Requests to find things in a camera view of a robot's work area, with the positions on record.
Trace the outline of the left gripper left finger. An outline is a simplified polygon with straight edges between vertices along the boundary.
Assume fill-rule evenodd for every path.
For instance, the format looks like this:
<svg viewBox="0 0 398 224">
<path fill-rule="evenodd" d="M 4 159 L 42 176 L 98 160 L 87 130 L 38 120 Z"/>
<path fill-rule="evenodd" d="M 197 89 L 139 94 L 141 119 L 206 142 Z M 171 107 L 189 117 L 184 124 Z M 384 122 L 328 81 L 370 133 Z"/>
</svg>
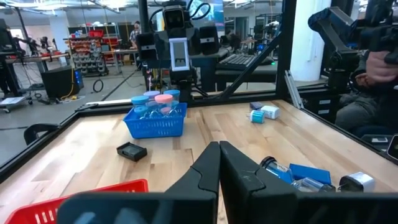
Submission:
<svg viewBox="0 0 398 224">
<path fill-rule="evenodd" d="M 165 192 L 83 192 L 62 203 L 57 224 L 216 224 L 220 145 L 211 142 Z"/>
</svg>

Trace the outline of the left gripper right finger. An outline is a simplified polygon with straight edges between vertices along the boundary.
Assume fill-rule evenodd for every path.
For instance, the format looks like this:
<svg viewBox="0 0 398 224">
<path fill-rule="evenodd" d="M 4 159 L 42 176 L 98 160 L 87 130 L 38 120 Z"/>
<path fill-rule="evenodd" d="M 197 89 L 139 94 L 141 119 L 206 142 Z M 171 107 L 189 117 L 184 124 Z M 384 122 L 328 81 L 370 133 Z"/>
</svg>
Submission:
<svg viewBox="0 0 398 224">
<path fill-rule="evenodd" d="M 229 224 L 398 224 L 398 193 L 306 193 L 220 141 Z"/>
</svg>

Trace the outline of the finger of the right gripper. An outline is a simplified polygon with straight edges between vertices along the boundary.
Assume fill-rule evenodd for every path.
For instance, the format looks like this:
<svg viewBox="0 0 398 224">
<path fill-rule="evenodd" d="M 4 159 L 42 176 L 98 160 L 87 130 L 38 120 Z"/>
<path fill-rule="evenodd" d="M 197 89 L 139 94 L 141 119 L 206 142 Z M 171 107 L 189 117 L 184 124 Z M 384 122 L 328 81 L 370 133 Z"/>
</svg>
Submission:
<svg viewBox="0 0 398 224">
<path fill-rule="evenodd" d="M 169 37 L 166 32 L 147 32 L 136 37 L 141 60 L 163 60 L 170 58 Z"/>
<path fill-rule="evenodd" d="M 215 26 L 193 28 L 189 38 L 189 55 L 211 55 L 219 51 L 219 38 Z"/>
</svg>

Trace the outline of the blue plastic box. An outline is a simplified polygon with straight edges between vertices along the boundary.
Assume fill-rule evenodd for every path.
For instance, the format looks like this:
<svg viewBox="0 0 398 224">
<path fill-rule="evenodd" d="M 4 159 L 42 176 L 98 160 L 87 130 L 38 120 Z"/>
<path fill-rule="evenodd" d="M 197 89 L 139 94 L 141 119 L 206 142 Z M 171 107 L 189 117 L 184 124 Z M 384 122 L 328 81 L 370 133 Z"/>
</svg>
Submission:
<svg viewBox="0 0 398 224">
<path fill-rule="evenodd" d="M 318 169 L 299 164 L 290 164 L 290 170 L 295 180 L 310 178 L 323 184 L 331 185 L 331 175 L 328 170 Z"/>
</svg>

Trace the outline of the blue capped hourglass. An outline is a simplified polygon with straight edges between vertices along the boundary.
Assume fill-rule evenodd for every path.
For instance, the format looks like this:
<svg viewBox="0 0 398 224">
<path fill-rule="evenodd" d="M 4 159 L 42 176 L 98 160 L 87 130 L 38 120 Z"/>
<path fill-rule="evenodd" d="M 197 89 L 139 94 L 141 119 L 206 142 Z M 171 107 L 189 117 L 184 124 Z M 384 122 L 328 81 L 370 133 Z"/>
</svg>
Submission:
<svg viewBox="0 0 398 224">
<path fill-rule="evenodd" d="M 149 102 L 148 96 L 133 96 L 131 98 L 131 102 L 133 104 L 133 111 L 140 117 L 144 117 L 148 112 L 149 108 L 147 103 Z"/>
<path fill-rule="evenodd" d="M 166 90 L 164 94 L 172 95 L 172 107 L 176 107 L 180 103 L 180 91 L 179 90 Z"/>
</svg>

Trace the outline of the pink capped hourglass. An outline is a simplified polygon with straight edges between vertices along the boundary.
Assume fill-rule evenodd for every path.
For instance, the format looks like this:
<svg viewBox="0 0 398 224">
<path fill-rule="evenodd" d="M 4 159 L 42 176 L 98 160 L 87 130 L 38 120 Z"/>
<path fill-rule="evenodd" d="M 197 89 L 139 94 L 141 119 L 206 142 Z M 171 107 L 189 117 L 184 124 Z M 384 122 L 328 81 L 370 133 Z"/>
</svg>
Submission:
<svg viewBox="0 0 398 224">
<path fill-rule="evenodd" d="M 168 115 L 172 110 L 173 96 L 169 94 L 157 95 L 155 98 L 159 112 Z"/>
</svg>

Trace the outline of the person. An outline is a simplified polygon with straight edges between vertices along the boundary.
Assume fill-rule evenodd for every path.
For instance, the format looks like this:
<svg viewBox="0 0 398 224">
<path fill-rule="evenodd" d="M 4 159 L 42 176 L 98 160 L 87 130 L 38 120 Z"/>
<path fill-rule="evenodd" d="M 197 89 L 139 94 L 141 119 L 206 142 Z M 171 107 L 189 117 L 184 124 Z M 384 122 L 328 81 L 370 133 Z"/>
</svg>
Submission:
<svg viewBox="0 0 398 224">
<path fill-rule="evenodd" d="M 132 49 L 137 49 L 137 36 L 141 33 L 141 23 L 139 21 L 136 21 L 134 23 L 134 29 L 132 30 L 132 32 L 130 33 L 130 37 L 129 40 L 131 42 L 132 45 Z"/>
<path fill-rule="evenodd" d="M 353 90 L 340 98 L 335 125 L 357 136 L 365 127 L 398 133 L 398 77 L 387 83 L 372 80 L 366 73 L 370 52 L 360 56 L 357 69 L 349 77 Z"/>
</svg>

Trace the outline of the black computer keyboard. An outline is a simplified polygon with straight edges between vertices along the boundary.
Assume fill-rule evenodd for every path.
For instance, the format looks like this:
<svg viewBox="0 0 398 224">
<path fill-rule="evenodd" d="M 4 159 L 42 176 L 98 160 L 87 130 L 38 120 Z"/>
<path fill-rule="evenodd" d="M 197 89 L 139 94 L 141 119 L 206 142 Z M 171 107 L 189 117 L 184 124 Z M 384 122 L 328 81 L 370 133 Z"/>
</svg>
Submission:
<svg viewBox="0 0 398 224">
<path fill-rule="evenodd" d="M 255 55 L 232 54 L 216 64 L 218 70 L 243 71 L 256 59 Z"/>
</svg>

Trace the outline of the black capped hourglass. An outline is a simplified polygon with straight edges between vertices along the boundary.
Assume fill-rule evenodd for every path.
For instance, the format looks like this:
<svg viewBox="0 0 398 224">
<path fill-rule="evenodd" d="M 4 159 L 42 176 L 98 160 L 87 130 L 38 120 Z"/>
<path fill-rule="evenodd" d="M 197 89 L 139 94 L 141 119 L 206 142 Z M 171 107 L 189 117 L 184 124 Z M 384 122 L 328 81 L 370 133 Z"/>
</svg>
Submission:
<svg viewBox="0 0 398 224">
<path fill-rule="evenodd" d="M 293 185 L 296 189 L 302 192 L 335 192 L 336 188 L 329 184 L 323 184 L 310 178 L 295 180 L 289 166 L 286 167 L 277 162 L 272 156 L 265 157 L 260 166 L 269 172 L 278 176 L 288 184 Z"/>
</svg>

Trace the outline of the dark grey desk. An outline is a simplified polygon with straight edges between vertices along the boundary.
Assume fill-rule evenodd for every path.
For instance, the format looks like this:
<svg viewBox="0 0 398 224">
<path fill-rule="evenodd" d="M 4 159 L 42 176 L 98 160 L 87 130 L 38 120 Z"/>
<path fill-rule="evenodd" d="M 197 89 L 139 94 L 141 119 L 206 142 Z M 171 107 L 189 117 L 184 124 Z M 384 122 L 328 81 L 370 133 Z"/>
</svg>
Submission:
<svg viewBox="0 0 398 224">
<path fill-rule="evenodd" d="M 212 55 L 191 56 L 192 65 L 200 68 L 201 88 L 206 92 L 223 91 L 227 83 L 232 83 L 242 71 L 218 70 L 216 65 L 228 56 L 228 49 L 221 49 Z M 252 74 L 245 76 L 244 82 L 273 83 L 277 75 L 277 62 L 274 65 L 259 65 Z"/>
</svg>

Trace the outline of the black square case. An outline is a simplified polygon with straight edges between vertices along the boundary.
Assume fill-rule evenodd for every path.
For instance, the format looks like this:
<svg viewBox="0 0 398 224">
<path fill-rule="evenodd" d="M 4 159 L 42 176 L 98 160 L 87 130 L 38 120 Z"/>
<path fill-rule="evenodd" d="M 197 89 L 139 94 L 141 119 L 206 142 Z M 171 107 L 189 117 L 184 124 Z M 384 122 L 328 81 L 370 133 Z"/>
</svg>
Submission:
<svg viewBox="0 0 398 224">
<path fill-rule="evenodd" d="M 126 142 L 116 148 L 120 156 L 125 157 L 134 162 L 138 162 L 147 155 L 147 149 L 131 142 Z"/>
</svg>

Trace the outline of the parts bin rack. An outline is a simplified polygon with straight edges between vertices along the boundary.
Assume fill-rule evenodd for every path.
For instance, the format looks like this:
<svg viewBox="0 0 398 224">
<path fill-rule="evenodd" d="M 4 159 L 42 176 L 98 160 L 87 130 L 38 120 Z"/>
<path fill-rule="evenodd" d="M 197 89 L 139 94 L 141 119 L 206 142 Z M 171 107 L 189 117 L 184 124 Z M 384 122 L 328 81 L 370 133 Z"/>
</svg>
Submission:
<svg viewBox="0 0 398 224">
<path fill-rule="evenodd" d="M 109 73 L 102 49 L 103 35 L 103 30 L 89 30 L 88 34 L 79 30 L 64 39 L 74 67 L 86 77 Z"/>
</svg>

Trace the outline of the blue plastic basket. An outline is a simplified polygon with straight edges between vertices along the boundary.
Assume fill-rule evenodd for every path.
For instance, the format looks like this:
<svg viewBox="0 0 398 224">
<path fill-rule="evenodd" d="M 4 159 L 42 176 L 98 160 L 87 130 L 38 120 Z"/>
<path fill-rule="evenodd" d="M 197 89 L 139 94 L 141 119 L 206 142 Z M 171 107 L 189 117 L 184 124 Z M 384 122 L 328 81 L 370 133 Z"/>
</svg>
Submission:
<svg viewBox="0 0 398 224">
<path fill-rule="evenodd" d="M 183 134 L 187 104 L 179 103 L 175 110 L 175 115 L 140 119 L 131 109 L 123 121 L 134 139 L 178 137 Z"/>
</svg>

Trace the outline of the white black USB charger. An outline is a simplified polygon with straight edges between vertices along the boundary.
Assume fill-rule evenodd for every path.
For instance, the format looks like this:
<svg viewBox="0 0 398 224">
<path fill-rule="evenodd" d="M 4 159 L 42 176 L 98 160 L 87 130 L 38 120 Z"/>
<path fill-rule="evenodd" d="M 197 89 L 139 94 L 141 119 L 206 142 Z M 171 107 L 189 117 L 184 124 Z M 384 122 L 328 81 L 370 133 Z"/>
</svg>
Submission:
<svg viewBox="0 0 398 224">
<path fill-rule="evenodd" d="M 340 179 L 338 190 L 341 192 L 372 192 L 375 180 L 368 174 L 357 172 L 345 175 Z"/>
</svg>

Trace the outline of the teal white USB charger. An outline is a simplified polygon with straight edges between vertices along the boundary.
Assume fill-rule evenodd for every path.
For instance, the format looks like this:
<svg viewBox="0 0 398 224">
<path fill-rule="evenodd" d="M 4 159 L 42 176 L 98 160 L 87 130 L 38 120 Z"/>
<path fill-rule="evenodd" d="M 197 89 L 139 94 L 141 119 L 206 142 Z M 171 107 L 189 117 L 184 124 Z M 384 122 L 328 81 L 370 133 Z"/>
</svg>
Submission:
<svg viewBox="0 0 398 224">
<path fill-rule="evenodd" d="M 250 122 L 262 124 L 265 120 L 265 113 L 261 110 L 252 110 L 250 113 L 246 115 Z"/>
</svg>

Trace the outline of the black computer tower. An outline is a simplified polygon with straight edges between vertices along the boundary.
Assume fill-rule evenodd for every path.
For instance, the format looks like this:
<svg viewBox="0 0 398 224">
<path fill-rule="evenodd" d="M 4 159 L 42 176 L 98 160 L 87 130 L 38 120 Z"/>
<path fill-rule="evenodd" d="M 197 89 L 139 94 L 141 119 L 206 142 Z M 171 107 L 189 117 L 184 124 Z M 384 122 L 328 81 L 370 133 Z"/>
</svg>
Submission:
<svg viewBox="0 0 398 224">
<path fill-rule="evenodd" d="M 76 95 L 84 88 L 80 69 L 75 70 L 71 65 L 42 72 L 41 77 L 49 98 Z"/>
</svg>

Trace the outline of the silver aluminium extrusion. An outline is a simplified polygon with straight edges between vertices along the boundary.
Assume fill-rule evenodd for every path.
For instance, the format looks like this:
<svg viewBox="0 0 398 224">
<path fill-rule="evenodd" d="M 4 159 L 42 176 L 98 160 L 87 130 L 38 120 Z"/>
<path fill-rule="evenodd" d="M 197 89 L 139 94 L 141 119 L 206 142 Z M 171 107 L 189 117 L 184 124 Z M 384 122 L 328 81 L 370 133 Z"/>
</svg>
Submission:
<svg viewBox="0 0 398 224">
<path fill-rule="evenodd" d="M 293 105 L 298 109 L 303 109 L 303 102 L 290 70 L 285 71 L 285 82 L 287 84 Z"/>
</svg>

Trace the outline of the wooden workbench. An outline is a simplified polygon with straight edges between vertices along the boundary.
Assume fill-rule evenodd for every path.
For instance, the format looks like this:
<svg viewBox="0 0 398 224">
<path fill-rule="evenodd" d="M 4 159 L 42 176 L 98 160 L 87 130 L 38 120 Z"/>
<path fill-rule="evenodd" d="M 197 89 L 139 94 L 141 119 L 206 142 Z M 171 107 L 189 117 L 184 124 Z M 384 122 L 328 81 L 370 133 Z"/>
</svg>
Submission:
<svg viewBox="0 0 398 224">
<path fill-rule="evenodd" d="M 41 73 L 62 65 L 68 65 L 69 53 L 39 56 L 21 56 L 13 52 L 0 52 L 0 72 L 5 72 L 8 89 L 12 96 L 22 96 L 43 90 L 33 84 L 42 83 Z"/>
</svg>

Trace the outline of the black drawer unit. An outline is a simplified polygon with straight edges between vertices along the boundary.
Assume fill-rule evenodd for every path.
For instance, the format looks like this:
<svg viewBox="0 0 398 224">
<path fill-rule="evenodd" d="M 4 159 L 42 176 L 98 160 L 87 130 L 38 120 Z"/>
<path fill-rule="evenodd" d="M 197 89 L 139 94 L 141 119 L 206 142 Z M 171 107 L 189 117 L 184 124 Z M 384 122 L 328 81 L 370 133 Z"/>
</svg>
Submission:
<svg viewBox="0 0 398 224">
<path fill-rule="evenodd" d="M 306 98 L 305 107 L 325 119 L 333 116 L 332 98 L 330 96 L 311 96 Z"/>
</svg>

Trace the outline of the red plastic basket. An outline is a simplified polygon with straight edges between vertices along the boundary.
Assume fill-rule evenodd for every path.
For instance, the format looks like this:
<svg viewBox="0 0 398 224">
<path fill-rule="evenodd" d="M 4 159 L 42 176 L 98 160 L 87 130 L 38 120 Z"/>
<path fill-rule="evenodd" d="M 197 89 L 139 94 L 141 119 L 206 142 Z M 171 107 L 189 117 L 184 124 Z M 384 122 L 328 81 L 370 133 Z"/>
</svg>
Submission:
<svg viewBox="0 0 398 224">
<path fill-rule="evenodd" d="M 146 179 L 137 179 L 120 184 L 109 185 L 91 192 L 148 192 Z M 13 211 L 4 224 L 56 224 L 57 212 L 61 204 L 72 195 L 33 203 Z"/>
</svg>

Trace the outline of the person's hand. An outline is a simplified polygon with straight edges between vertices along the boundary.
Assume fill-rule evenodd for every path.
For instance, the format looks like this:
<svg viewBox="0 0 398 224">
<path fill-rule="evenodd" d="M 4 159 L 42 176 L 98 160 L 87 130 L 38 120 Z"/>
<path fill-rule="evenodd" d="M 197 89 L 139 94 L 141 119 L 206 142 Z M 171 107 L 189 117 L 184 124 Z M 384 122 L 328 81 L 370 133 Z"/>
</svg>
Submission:
<svg viewBox="0 0 398 224">
<path fill-rule="evenodd" d="M 370 52 L 366 61 L 366 73 L 376 83 L 392 82 L 398 77 L 398 65 L 384 61 L 388 51 Z"/>
</svg>

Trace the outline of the white USB wall charger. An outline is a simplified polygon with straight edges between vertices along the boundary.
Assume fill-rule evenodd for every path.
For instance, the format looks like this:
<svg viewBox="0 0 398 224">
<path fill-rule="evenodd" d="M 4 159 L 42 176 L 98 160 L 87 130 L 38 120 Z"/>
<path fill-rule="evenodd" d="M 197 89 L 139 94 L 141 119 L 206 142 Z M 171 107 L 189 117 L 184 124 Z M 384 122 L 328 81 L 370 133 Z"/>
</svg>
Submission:
<svg viewBox="0 0 398 224">
<path fill-rule="evenodd" d="M 280 109 L 276 106 L 264 105 L 260 110 L 267 119 L 277 119 L 280 116 Z"/>
</svg>

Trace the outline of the black frame clamp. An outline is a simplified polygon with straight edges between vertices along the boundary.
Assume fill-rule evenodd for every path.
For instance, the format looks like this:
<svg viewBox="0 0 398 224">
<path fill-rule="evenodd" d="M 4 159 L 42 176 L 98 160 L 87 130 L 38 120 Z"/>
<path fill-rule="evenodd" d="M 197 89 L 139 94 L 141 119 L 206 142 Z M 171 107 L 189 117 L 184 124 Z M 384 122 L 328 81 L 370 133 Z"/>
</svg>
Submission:
<svg viewBox="0 0 398 224">
<path fill-rule="evenodd" d="M 27 145 L 39 138 L 39 133 L 52 132 L 59 128 L 58 124 L 39 123 L 29 126 L 24 131 L 24 140 Z"/>
</svg>

